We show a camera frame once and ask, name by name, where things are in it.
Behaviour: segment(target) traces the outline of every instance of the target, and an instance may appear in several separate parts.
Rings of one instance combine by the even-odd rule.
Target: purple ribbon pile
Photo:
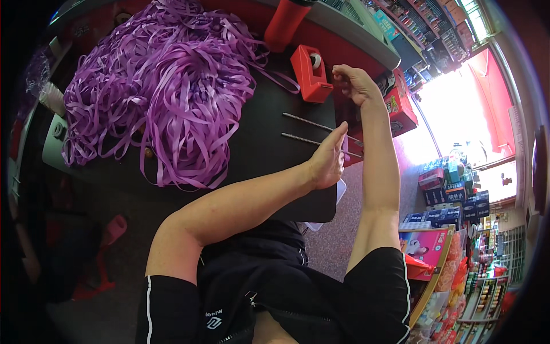
[[[65,163],[119,160],[134,145],[145,175],[150,147],[159,187],[217,187],[227,175],[227,141],[254,94],[248,64],[265,73],[260,44],[235,15],[204,12],[192,0],[153,1],[80,58],[64,95]],[[132,135],[143,125],[136,142]],[[107,135],[118,143],[103,152]]]

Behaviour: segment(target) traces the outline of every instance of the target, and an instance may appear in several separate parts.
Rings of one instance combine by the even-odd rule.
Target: drill bit
[[[334,131],[334,129],[331,129],[329,127],[325,127],[324,125],[321,125],[321,124],[318,124],[318,123],[315,123],[315,122],[312,122],[312,121],[308,121],[307,119],[305,118],[301,118],[301,117],[298,117],[298,116],[295,116],[293,114],[290,114],[288,112],[283,112],[283,116],[287,116],[287,117],[290,117],[290,118],[293,118],[293,119],[297,119],[299,121],[302,121],[302,122],[305,122],[305,123],[308,123],[308,124],[311,124],[311,125],[314,125],[316,127],[319,127],[319,128],[323,128],[325,130],[328,130],[328,131]],[[351,139],[355,142],[361,142],[360,140],[357,140],[355,137],[352,137],[352,136],[349,136],[349,135],[346,135],[348,137],[348,139]]]
[[[287,138],[291,138],[291,139],[295,139],[295,140],[298,140],[298,141],[303,141],[303,142],[307,142],[307,143],[311,143],[311,144],[314,144],[314,145],[317,145],[317,146],[320,146],[321,144],[319,142],[316,142],[316,141],[312,141],[312,140],[308,140],[308,139],[304,139],[304,138],[301,138],[299,136],[294,136],[294,135],[290,135],[290,134],[287,134],[287,133],[281,133],[282,136],[285,136]],[[348,154],[348,155],[353,155],[353,156],[356,156],[358,158],[361,158],[363,159],[362,156],[358,155],[358,154],[355,154],[355,153],[350,153],[350,152],[346,152],[346,151],[342,151],[344,152],[345,154]]]

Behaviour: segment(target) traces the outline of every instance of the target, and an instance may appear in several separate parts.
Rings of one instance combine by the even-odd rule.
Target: black shirt
[[[294,234],[251,234],[218,245],[198,271],[198,287],[148,276],[135,342],[251,343],[257,310],[268,310],[300,344],[406,341],[409,285],[399,250],[372,251],[342,283],[306,266]]]

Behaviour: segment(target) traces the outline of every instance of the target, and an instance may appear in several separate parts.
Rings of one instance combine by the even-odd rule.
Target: pink slipper
[[[111,235],[111,240],[109,240],[107,245],[111,245],[117,241],[117,239],[120,238],[124,232],[126,232],[127,226],[128,224],[126,223],[124,216],[120,214],[115,216],[106,227],[107,232]]]

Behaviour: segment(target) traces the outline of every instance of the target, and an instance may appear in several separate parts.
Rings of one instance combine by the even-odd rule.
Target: red thermos
[[[283,52],[296,28],[317,0],[280,0],[263,36],[269,50]]]

